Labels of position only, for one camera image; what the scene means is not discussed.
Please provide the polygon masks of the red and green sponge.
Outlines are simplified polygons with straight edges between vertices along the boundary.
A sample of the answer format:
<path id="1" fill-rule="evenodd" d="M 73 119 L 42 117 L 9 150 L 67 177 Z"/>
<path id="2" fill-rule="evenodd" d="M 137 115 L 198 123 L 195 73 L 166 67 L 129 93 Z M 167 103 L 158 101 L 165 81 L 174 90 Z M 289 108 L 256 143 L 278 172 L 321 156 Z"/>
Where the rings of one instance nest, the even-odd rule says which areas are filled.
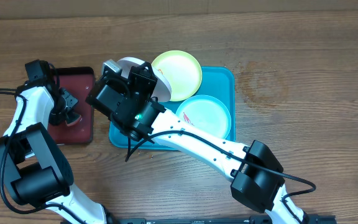
<path id="1" fill-rule="evenodd" d="M 80 120 L 81 120 L 81 115 L 74 111 L 71 111 L 71 112 L 67 113 L 65 123 L 67 126 L 74 126 Z"/>

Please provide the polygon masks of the white plate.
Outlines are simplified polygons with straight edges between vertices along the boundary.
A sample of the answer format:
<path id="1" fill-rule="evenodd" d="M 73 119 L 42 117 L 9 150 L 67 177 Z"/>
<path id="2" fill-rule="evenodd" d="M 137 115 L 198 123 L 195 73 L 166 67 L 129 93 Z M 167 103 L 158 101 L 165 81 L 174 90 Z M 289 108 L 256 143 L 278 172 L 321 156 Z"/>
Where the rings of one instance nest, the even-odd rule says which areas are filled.
<path id="1" fill-rule="evenodd" d="M 130 69 L 132 67 L 137 67 L 139 65 L 142 65 L 143 63 L 143 60 L 135 57 L 124 57 L 117 61 L 117 64 L 120 65 L 122 68 L 121 76 L 124 78 L 128 78 Z M 157 84 L 151 97 L 156 96 L 159 102 L 170 101 L 172 95 L 172 88 L 168 80 L 154 66 L 152 66 L 152 70 L 154 75 L 157 77 Z"/>

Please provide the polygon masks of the yellow-green plate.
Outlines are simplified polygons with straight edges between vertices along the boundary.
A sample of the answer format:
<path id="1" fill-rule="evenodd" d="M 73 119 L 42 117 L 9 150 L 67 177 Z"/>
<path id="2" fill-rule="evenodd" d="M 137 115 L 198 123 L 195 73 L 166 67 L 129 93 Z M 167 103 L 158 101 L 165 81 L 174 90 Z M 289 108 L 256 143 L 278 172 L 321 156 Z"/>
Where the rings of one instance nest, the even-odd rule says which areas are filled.
<path id="1" fill-rule="evenodd" d="M 188 52 L 170 50 L 157 56 L 152 66 L 160 71 L 171 86 L 170 101 L 183 101 L 193 96 L 201 86 L 203 72 L 200 63 Z"/>

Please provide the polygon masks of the light blue plate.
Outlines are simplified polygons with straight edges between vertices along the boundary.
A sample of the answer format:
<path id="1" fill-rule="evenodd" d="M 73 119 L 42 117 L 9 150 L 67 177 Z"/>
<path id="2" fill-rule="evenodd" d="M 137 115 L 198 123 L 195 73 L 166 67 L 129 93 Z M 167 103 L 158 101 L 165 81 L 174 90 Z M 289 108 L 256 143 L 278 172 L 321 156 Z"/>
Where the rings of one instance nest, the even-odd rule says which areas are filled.
<path id="1" fill-rule="evenodd" d="M 185 100 L 176 115 L 186 123 L 226 139 L 231 130 L 231 115 L 219 99 L 209 95 L 196 95 Z"/>

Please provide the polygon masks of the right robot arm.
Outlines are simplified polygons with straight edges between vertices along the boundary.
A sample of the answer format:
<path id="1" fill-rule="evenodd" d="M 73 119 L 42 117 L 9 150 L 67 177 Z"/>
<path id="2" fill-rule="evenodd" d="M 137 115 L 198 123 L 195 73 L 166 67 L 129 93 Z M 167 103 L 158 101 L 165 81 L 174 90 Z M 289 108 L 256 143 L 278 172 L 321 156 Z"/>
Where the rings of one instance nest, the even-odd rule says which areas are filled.
<path id="1" fill-rule="evenodd" d="M 222 174 L 231 183 L 234 199 L 266 213 L 273 223 L 309 222 L 307 213 L 292 202 L 285 189 L 285 179 L 291 176 L 265 144 L 254 141 L 247 146 L 204 132 L 160 103 L 170 97 L 169 82 L 150 63 L 124 65 L 107 60 L 86 102 L 137 143 L 128 147 L 128 156 L 145 142 L 172 147 Z"/>

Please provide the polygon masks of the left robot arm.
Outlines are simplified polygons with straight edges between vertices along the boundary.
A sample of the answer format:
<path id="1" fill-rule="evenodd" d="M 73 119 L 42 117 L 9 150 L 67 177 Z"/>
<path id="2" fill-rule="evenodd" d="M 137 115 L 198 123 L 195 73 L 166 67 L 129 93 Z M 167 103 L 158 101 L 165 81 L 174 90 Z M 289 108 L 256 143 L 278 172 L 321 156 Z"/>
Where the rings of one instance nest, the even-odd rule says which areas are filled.
<path id="1" fill-rule="evenodd" d="M 27 81 L 16 89 L 17 107 L 0 137 L 0 195 L 5 206 L 26 215 L 51 210 L 68 223 L 115 223 L 108 210 L 74 183 L 72 169 L 47 128 L 70 112 L 54 66 L 44 60 L 25 65 Z"/>

